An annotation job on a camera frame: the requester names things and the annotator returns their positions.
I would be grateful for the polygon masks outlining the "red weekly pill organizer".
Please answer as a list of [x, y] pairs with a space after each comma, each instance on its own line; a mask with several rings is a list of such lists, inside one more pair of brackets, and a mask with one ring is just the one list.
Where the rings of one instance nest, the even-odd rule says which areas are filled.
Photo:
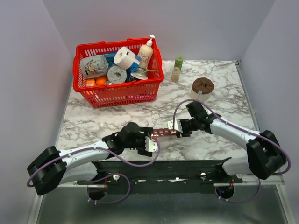
[[164, 136], [171, 136], [176, 135], [177, 131], [170, 130], [168, 128], [155, 128], [153, 129], [152, 137], [164, 137]]

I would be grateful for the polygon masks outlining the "clear pill bottle yellow pills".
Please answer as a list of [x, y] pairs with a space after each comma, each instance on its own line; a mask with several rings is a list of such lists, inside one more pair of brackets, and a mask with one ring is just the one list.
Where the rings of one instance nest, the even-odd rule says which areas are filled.
[[178, 82], [179, 81], [179, 76], [180, 76], [180, 68], [179, 67], [174, 67], [173, 72], [172, 72], [172, 76], [171, 76], [171, 80], [173, 82]]

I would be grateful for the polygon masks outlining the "green lid of bottle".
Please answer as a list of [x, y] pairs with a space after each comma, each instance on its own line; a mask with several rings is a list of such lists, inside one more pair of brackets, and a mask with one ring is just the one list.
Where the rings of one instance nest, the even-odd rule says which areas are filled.
[[181, 71], [183, 65], [184, 57], [182, 55], [178, 55], [175, 58], [174, 70]]

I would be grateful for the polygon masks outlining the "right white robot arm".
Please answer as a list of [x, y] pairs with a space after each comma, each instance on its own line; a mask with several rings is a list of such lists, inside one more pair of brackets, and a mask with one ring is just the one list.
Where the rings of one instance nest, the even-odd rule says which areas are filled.
[[215, 171], [217, 181], [225, 183], [234, 175], [244, 174], [266, 180], [271, 175], [282, 175], [290, 170], [290, 157], [279, 145], [273, 132], [253, 131], [233, 124], [202, 101], [187, 99], [186, 103], [191, 117], [172, 119], [171, 128], [177, 131], [177, 137], [188, 137], [194, 131], [201, 130], [223, 137], [247, 153], [245, 157], [229, 157], [218, 164]]

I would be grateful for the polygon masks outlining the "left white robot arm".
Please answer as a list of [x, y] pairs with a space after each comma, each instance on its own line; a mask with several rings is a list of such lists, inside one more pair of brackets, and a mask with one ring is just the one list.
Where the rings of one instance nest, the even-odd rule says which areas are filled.
[[95, 162], [119, 157], [125, 149], [137, 149], [139, 154], [151, 157], [155, 148], [152, 134], [152, 127], [129, 122], [119, 132], [86, 147], [65, 151], [48, 147], [27, 167], [27, 186], [35, 188], [38, 195], [44, 195], [63, 183], [88, 181], [99, 184], [104, 176]]

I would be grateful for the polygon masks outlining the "beige jar brown lid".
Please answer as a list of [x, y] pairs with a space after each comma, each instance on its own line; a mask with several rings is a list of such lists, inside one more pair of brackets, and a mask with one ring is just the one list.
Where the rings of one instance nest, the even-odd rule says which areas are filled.
[[210, 79], [206, 77], [197, 78], [192, 84], [190, 98], [206, 102], [210, 98], [213, 89], [214, 84]]

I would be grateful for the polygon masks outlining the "red plastic shopping basket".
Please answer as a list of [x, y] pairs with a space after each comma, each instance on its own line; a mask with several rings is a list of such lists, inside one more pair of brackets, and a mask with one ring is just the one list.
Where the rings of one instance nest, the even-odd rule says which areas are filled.
[[162, 58], [156, 40], [153, 40], [153, 55], [148, 64], [148, 69], [151, 70], [148, 73], [148, 80], [87, 87], [86, 78], [80, 66], [80, 60], [84, 58], [113, 53], [124, 46], [136, 54], [149, 39], [149, 37], [128, 38], [118, 42], [100, 41], [78, 45], [73, 59], [73, 90], [80, 93], [93, 108], [154, 101], [157, 98], [160, 83], [164, 80]]

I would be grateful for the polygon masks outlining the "silver tin can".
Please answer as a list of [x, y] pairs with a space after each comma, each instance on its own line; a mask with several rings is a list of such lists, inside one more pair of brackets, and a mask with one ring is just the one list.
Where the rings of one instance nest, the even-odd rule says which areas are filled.
[[135, 72], [130, 73], [130, 81], [148, 80], [148, 72], [154, 72], [154, 70], [138, 68]]

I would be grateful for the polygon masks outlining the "grey toilet paper roll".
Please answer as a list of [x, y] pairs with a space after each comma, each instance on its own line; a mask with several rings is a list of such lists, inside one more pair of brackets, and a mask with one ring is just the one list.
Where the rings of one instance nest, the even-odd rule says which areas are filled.
[[122, 84], [127, 80], [127, 72], [125, 69], [114, 65], [108, 70], [107, 78], [112, 84]]

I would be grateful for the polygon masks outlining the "orange fruit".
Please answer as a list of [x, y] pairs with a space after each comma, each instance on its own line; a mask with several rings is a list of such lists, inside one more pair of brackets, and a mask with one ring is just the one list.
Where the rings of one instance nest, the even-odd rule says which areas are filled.
[[95, 79], [97, 86], [105, 85], [107, 81], [108, 81], [107, 76], [101, 76]]

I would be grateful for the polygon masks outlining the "orange small box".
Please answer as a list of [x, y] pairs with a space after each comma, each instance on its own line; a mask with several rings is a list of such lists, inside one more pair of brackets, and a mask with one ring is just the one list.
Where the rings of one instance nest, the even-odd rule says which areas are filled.
[[96, 86], [95, 79], [87, 79], [86, 80], [86, 87], [93, 87], [93, 86]]

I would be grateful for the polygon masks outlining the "white toilet paper roll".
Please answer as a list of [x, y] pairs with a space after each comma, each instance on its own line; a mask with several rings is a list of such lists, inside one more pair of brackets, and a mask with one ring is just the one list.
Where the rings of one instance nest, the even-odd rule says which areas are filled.
[[125, 69], [136, 71], [139, 67], [140, 58], [127, 47], [121, 47], [114, 56], [114, 64]]

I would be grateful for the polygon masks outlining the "cream pump lotion bottle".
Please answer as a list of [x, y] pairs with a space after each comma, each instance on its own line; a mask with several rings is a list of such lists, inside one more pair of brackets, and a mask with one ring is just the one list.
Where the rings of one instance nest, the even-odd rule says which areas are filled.
[[138, 57], [140, 58], [139, 68], [145, 69], [147, 68], [150, 59], [153, 54], [153, 40], [155, 39], [154, 35], [150, 35], [150, 39], [146, 42], [146, 44], [143, 44], [138, 52]]

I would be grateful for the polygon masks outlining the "blue package in basket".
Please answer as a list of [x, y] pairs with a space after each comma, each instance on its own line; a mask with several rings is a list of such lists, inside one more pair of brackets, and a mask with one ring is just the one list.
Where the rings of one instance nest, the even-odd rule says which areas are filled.
[[103, 54], [108, 62], [107, 79], [112, 84], [122, 84], [129, 80], [130, 73], [135, 72], [138, 69], [139, 64], [133, 62], [128, 68], [126, 65], [125, 68], [122, 68], [114, 63], [114, 57], [116, 53], [117, 52], [115, 51], [112, 53]]

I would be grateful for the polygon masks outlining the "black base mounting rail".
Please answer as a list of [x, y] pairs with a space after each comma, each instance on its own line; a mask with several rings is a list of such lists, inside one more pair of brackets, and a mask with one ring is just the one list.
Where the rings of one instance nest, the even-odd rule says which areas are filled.
[[122, 161], [95, 162], [97, 185], [104, 185], [109, 194], [212, 194], [214, 184], [228, 186], [241, 183], [237, 176], [218, 175], [221, 160], [155, 161], [137, 168]]

